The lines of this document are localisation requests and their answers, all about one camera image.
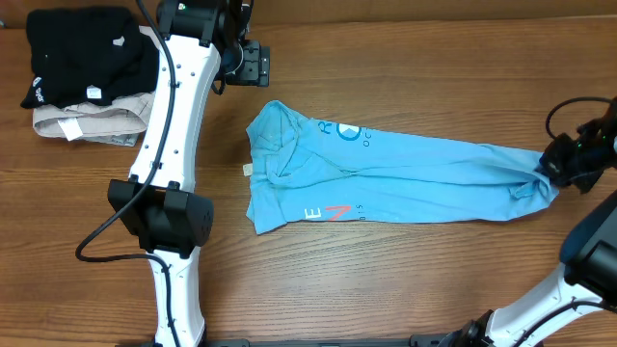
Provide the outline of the light blue t-shirt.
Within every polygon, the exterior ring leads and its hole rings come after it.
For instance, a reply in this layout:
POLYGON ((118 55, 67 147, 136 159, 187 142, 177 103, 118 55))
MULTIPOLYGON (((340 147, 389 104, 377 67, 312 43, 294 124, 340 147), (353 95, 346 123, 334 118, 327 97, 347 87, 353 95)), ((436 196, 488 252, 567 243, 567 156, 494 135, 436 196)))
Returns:
POLYGON ((279 101, 246 132, 258 234, 300 221, 504 222, 558 195, 537 151, 318 120, 279 101))

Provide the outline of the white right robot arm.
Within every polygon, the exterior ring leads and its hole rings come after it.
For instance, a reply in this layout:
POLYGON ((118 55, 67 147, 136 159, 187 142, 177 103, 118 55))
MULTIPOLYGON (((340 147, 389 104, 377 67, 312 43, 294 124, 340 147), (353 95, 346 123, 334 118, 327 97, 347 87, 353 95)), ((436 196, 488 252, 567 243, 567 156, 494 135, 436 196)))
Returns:
MULTIPOLYGON (((554 136, 540 159, 558 187, 588 193, 616 165, 616 101, 577 128, 577 138, 554 136)), ((439 340, 443 347, 537 347, 578 318, 616 310, 616 197, 609 195, 564 240, 558 267, 508 307, 489 310, 439 340)))

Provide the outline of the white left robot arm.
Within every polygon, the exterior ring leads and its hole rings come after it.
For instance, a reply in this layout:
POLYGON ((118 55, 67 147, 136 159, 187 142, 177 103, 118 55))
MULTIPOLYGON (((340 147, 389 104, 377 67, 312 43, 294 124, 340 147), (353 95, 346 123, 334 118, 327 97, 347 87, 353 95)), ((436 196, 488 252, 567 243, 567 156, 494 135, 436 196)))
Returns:
POLYGON ((108 200, 152 270, 158 323, 154 346, 203 346, 199 257, 213 224, 213 204, 196 194, 196 158, 208 94, 228 85, 266 87, 270 52, 247 39, 254 4, 164 1, 157 84, 148 129, 126 180, 111 181, 108 200))

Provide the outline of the beige folded garment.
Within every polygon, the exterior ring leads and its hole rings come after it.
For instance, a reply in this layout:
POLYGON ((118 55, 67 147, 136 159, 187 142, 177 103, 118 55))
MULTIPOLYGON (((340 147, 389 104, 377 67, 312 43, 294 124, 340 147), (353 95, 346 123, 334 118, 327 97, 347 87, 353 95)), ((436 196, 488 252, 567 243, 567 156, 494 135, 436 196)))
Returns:
MULTIPOLYGON (((150 28, 139 26, 151 37, 157 49, 159 43, 150 28)), ((47 138, 65 138, 69 141, 96 136, 140 134, 148 127, 153 107, 154 91, 119 97, 108 106, 90 102, 58 108, 44 105, 33 111, 33 128, 47 138)))

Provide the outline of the black folded garment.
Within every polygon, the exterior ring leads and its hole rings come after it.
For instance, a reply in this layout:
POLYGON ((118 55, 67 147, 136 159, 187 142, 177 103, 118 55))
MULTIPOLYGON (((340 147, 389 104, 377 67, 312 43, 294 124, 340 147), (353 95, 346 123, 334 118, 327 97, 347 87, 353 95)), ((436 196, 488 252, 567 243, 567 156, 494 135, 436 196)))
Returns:
POLYGON ((34 79, 21 106, 64 108, 156 88, 158 49, 123 7, 35 10, 28 14, 34 79))

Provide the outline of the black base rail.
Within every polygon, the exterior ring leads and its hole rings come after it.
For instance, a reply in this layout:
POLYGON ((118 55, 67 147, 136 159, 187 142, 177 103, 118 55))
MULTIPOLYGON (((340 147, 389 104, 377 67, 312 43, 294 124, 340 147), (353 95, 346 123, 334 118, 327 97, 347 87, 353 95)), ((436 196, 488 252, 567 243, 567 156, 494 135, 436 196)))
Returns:
POLYGON ((414 334, 407 338, 250 341, 202 340, 198 347, 438 347, 445 334, 414 334))

